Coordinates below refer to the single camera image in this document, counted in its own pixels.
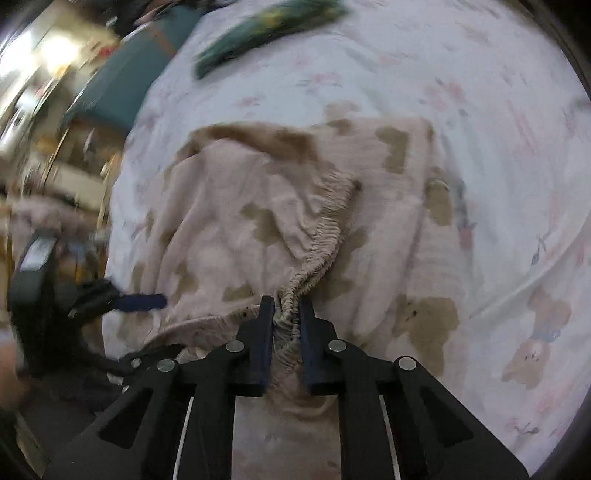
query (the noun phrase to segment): mattress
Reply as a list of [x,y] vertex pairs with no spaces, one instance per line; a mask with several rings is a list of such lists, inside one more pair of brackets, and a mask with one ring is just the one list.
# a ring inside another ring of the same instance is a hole
[[[197,80],[197,54],[270,4],[240,0],[205,16],[152,85],[113,190],[108,275],[129,284],[148,180],[198,127],[426,118],[449,174],[467,287],[465,360],[455,366],[464,380],[454,393],[535,472],[591,384],[591,108],[575,72],[505,3],[349,0],[339,22]],[[111,355],[129,350],[114,334],[120,321],[103,323]],[[256,450],[280,441],[260,439]],[[268,477],[248,453],[235,464],[235,478]],[[323,465],[317,478],[338,478]]]

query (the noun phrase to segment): white bedsheet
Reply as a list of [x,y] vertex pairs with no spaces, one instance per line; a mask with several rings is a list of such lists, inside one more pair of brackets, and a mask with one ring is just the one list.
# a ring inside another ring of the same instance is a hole
[[[146,215],[138,195],[198,127],[425,117],[449,172],[462,179],[451,185],[470,310],[460,400],[534,472],[591,383],[591,109],[577,76],[550,39],[504,4],[355,0],[337,24],[196,80],[195,56],[271,3],[240,0],[205,16],[150,89],[113,193],[108,274],[129,284]],[[118,321],[108,316],[103,325],[112,355],[128,349],[113,334]],[[267,478],[238,461],[245,478]],[[337,478],[330,464],[318,479]]]

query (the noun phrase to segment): blanket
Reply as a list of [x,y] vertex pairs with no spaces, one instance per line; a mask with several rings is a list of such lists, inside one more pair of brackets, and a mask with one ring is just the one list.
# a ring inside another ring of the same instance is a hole
[[[577,75],[506,2],[354,0],[334,24],[195,80],[204,48],[276,3],[245,0],[205,16],[148,93],[113,191],[110,275],[127,285],[146,214],[139,193],[197,128],[426,118],[445,154],[462,249],[470,320],[451,338],[467,330],[459,399],[533,474],[591,384],[591,108]],[[570,305],[567,323],[563,306],[554,320],[533,307],[539,287],[546,308]],[[396,351],[407,340],[397,337]],[[116,336],[107,345],[117,355],[128,348]],[[444,377],[451,367],[446,352]]]
[[390,360],[413,355],[461,394],[459,242],[434,145],[418,118],[217,124],[192,133],[140,193],[127,288],[170,304],[107,315],[107,345],[179,342],[181,362],[202,358],[275,297],[272,382],[265,400],[237,403],[233,478],[339,474],[333,399],[301,382],[303,294],[340,338]]

